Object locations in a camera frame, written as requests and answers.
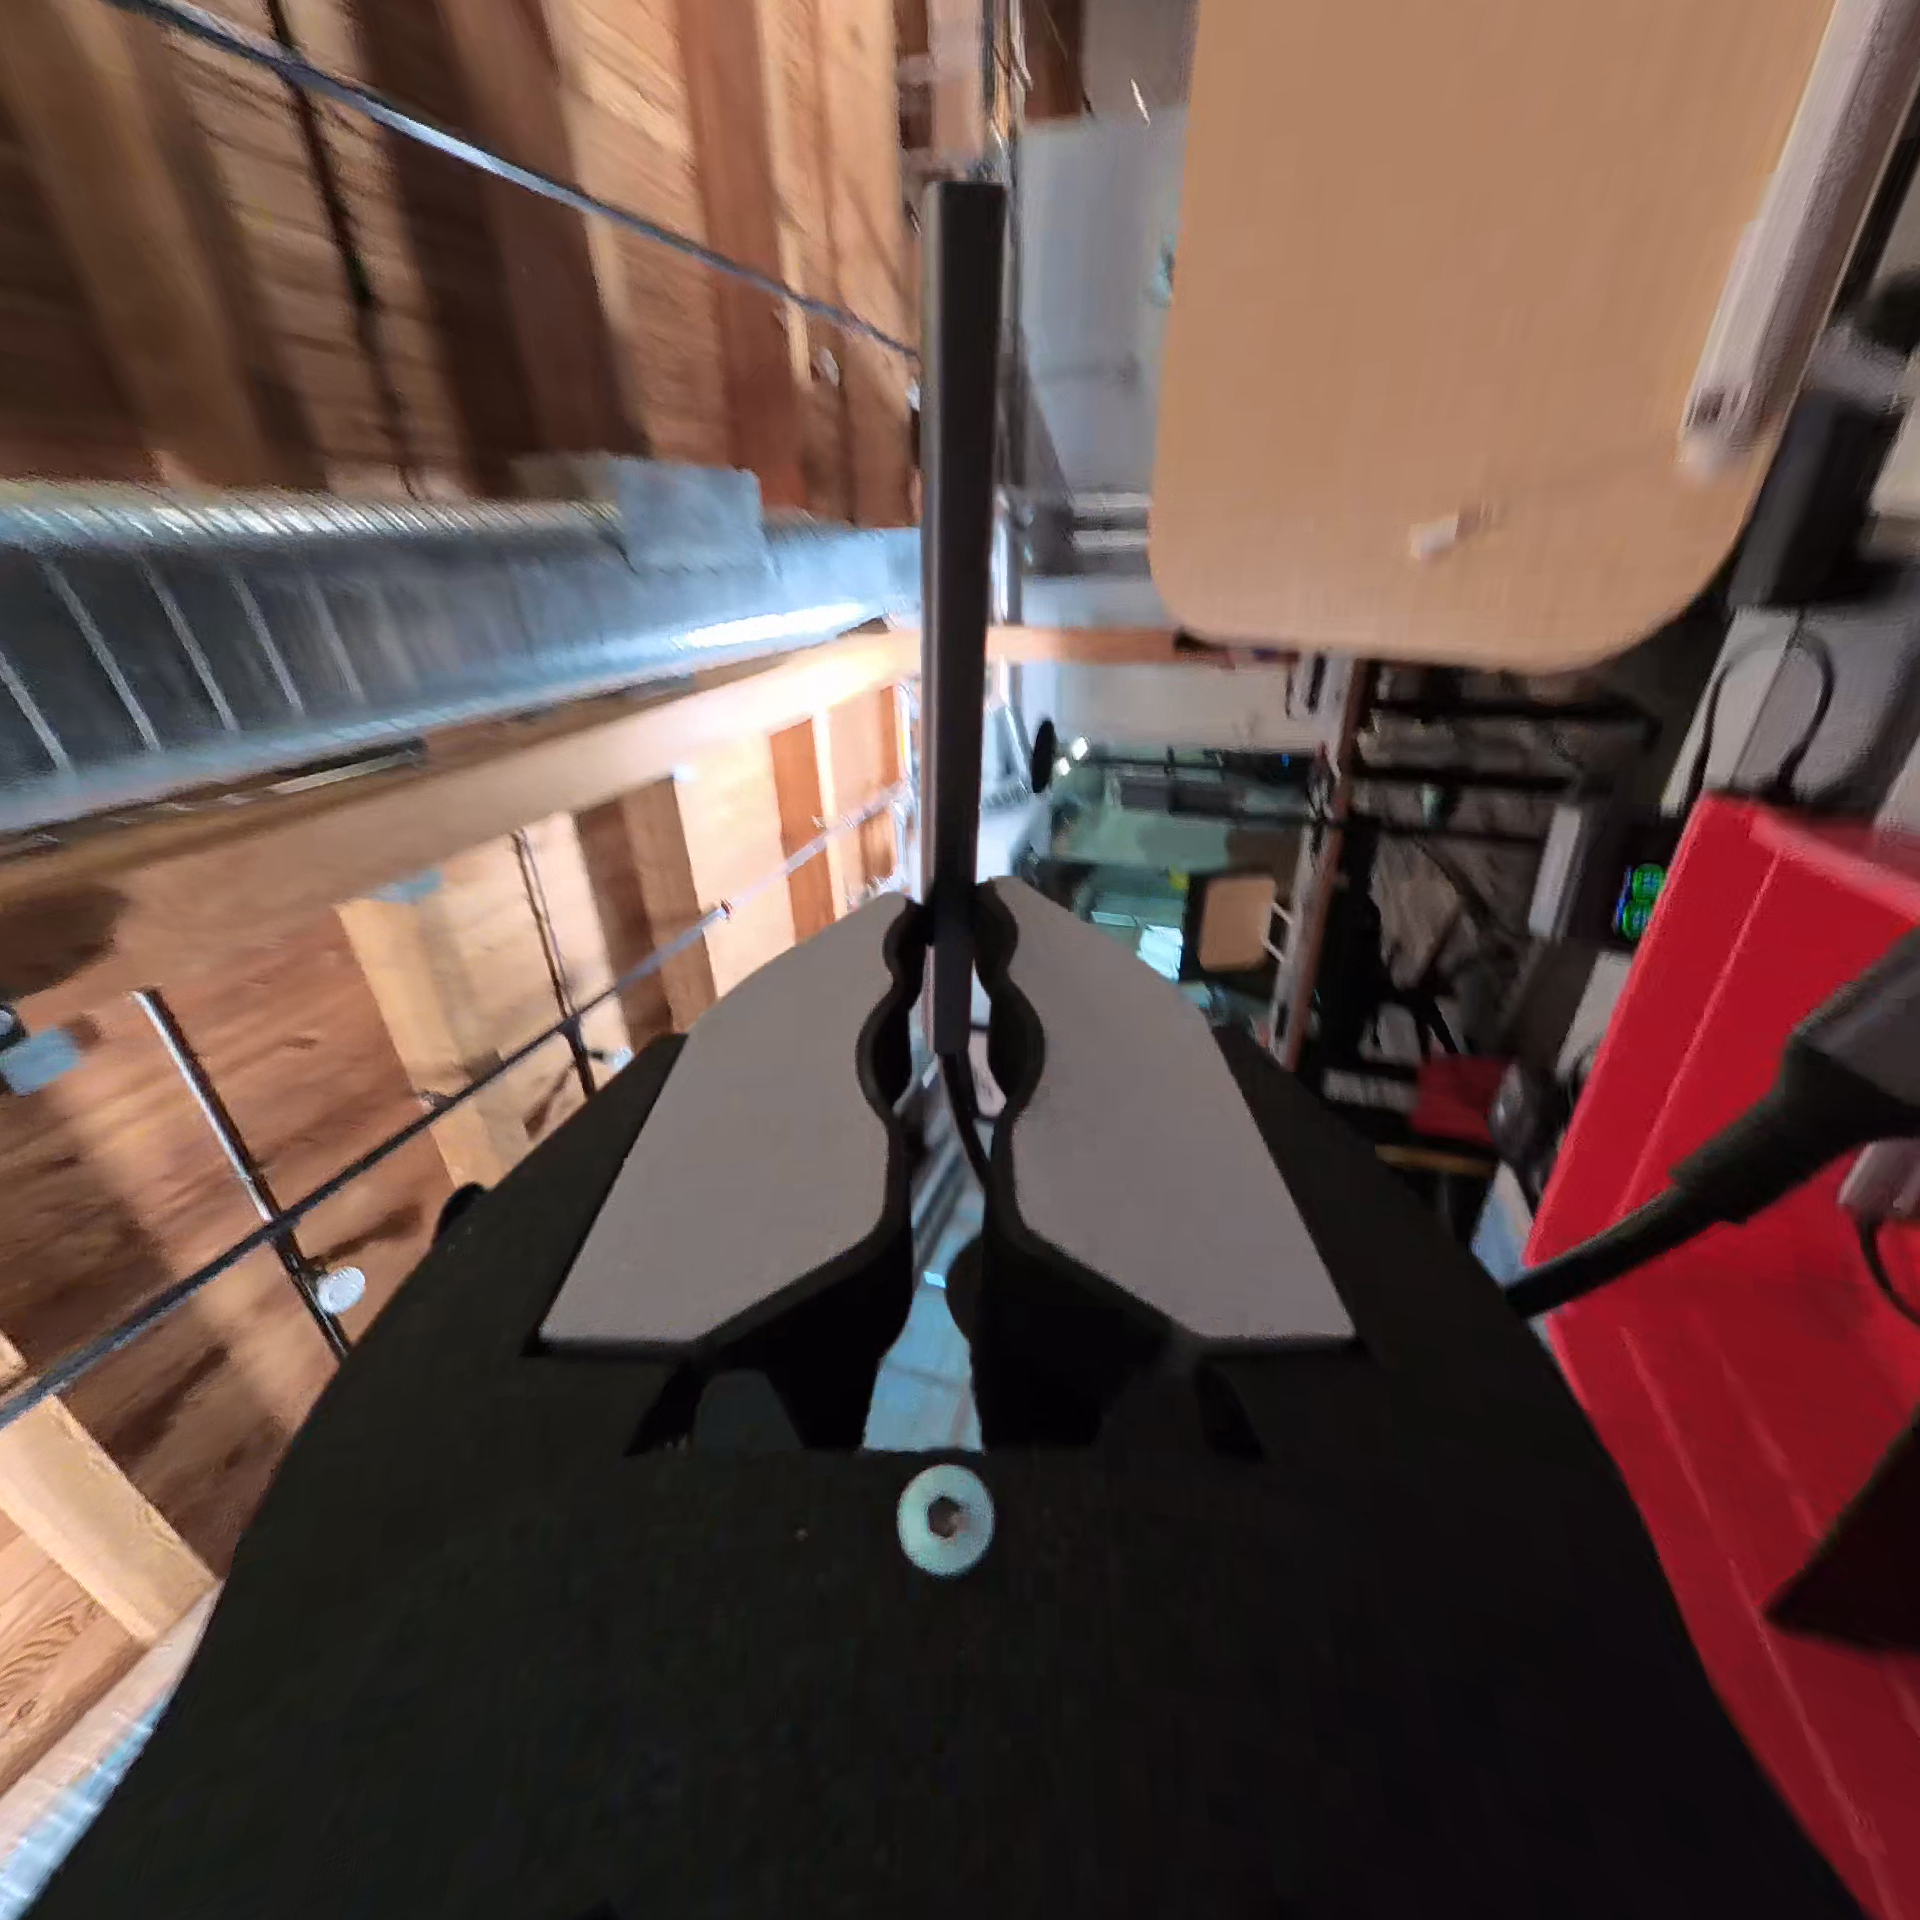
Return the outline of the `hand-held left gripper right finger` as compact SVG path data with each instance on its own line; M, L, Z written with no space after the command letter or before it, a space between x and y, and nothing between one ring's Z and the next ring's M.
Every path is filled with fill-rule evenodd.
M1358 1329L1209 1022L1025 880L977 887L1001 1095L972 1305L988 1448L1086 1448L1220 1360Z

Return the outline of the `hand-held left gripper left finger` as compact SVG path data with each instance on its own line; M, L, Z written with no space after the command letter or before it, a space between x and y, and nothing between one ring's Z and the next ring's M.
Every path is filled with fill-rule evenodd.
M865 902L749 974L684 1038L537 1327L542 1356L658 1360L669 1431L759 1376L805 1448L860 1448L914 1296L922 910Z

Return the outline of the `red plastic bin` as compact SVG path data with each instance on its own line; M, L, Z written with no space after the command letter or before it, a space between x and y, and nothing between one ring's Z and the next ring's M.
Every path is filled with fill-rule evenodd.
M1666 1187L1786 1038L1915 925L1915 839L1705 797L1533 1213L1541 1261ZM1874 1915L1918 1915L1915 1654L1766 1607L1915 1414L1915 1323L1874 1287L1845 1169L1565 1308L1553 1353L1634 1496L1721 1704Z

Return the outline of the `black USB cable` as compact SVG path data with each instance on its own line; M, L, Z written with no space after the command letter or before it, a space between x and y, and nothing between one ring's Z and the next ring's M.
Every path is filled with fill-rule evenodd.
M990 1179L969 1057L977 827L993 620L995 451L1006 192L938 180L924 198L922 300L922 902L926 1031L953 1132Z

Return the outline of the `wooden back chair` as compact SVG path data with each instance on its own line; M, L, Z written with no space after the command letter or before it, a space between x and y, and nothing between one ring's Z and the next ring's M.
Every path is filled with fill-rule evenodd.
M1180 980L1275 969L1290 951L1290 900L1271 870L1213 870L1189 880Z

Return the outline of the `silver ventilation duct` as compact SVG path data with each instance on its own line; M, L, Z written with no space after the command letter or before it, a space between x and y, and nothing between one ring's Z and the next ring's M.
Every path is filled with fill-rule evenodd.
M917 620L922 532L748 471L586 495L5 483L2 827L108 812Z

